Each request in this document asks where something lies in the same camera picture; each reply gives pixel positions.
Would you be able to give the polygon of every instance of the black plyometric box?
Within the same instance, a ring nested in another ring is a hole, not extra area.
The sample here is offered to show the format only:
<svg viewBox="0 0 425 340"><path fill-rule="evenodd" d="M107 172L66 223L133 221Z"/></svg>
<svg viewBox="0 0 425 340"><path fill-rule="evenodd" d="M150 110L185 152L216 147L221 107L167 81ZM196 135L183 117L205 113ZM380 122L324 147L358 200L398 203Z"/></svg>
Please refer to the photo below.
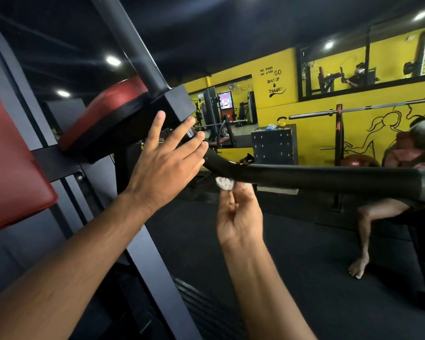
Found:
<svg viewBox="0 0 425 340"><path fill-rule="evenodd" d="M265 127L256 129L252 132L252 146L256 164L298 164L295 124L274 130L266 130Z"/></svg>

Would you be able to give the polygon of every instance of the television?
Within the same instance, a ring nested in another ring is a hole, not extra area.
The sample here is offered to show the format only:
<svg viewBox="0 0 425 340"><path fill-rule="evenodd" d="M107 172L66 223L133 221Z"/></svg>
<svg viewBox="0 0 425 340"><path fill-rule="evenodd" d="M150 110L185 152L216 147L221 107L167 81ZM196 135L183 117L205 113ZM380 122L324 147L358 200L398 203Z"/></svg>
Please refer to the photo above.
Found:
<svg viewBox="0 0 425 340"><path fill-rule="evenodd" d="M219 97L219 100L220 100L220 109L221 110L233 109L232 91L219 93L218 97Z"/></svg>

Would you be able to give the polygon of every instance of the bare leg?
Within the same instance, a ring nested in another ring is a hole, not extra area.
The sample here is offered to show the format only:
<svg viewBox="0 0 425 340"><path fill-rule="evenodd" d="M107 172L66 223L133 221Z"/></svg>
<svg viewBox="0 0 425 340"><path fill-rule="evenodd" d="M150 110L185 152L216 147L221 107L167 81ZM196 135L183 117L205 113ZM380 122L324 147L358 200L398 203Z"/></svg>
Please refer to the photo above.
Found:
<svg viewBox="0 0 425 340"><path fill-rule="evenodd" d="M373 204L364 205L357 209L358 214L358 231L362 246L362 254L348 269L349 274L357 279L363 275L365 267L370 261L368 255L368 245L370 243L370 232L372 229L372 221L395 217L407 211L409 206L395 199L383 199Z"/></svg>

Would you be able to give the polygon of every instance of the crumpled white cloth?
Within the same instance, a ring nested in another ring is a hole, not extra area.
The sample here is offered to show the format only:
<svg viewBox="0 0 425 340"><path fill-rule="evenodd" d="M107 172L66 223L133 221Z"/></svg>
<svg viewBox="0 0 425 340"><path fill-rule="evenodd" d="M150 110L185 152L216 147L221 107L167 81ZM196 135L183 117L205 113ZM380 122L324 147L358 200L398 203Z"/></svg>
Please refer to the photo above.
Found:
<svg viewBox="0 0 425 340"><path fill-rule="evenodd" d="M226 191L230 191L233 189L233 187L235 187L235 181L233 179L223 178L221 176L218 176L216 178L216 184L221 189L224 189Z"/></svg>

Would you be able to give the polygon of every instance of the ceiling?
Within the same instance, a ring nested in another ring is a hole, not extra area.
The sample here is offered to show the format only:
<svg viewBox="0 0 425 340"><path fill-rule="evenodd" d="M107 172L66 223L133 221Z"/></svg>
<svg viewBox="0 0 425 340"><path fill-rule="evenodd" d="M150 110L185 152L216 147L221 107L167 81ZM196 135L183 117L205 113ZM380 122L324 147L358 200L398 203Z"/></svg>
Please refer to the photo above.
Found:
<svg viewBox="0 0 425 340"><path fill-rule="evenodd" d="M404 14L425 0L120 0L171 85ZM0 0L0 31L40 101L89 101L133 74L89 0ZM125 64L114 68L105 57Z"/></svg>

